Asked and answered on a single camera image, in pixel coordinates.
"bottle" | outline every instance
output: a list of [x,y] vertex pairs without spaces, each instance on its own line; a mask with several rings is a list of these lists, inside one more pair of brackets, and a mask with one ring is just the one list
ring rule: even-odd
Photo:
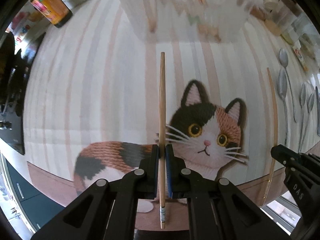
[[57,28],[62,27],[73,15],[62,0],[30,0],[30,2]]

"cabinet door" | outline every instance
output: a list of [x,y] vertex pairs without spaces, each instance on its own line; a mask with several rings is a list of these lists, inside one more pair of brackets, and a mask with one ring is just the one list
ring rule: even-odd
[[24,212],[38,230],[64,209],[44,194],[39,194],[21,203]]
[[41,192],[25,180],[7,161],[9,175],[20,202],[39,195]]

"cat face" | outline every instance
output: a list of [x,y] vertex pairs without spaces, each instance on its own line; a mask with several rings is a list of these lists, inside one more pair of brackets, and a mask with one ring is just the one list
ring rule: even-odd
[[237,157],[244,156],[237,152],[243,108],[239,98],[225,109],[210,103],[202,83],[190,81],[168,126],[174,154],[207,170],[217,170],[233,159],[244,162]]

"pink inner ear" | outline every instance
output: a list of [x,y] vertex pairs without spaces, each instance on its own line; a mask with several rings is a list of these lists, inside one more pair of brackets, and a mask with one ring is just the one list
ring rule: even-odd
[[238,122],[240,116],[240,103],[236,102],[229,110],[228,115]]
[[193,84],[189,90],[186,100],[186,106],[201,103],[200,94],[197,86]]

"cat print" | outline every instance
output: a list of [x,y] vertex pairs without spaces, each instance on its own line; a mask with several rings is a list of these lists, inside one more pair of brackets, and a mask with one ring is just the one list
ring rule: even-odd
[[[180,108],[167,125],[167,142],[172,143],[174,155],[208,179],[215,179],[218,171],[232,161],[245,163],[240,159],[245,155],[239,152],[244,107],[239,98],[232,100],[226,108],[212,104],[203,84],[191,80]],[[140,160],[150,155],[151,147],[117,141],[89,145],[76,159],[74,185],[77,193],[82,193],[101,178],[108,181],[121,179],[138,168]],[[138,212],[152,209],[152,201],[139,200]]]
[[218,171],[231,161],[245,163],[240,157],[245,104],[240,98],[226,108],[209,101],[204,85],[191,80],[180,108],[167,125],[168,142],[174,155],[204,178],[216,179]]

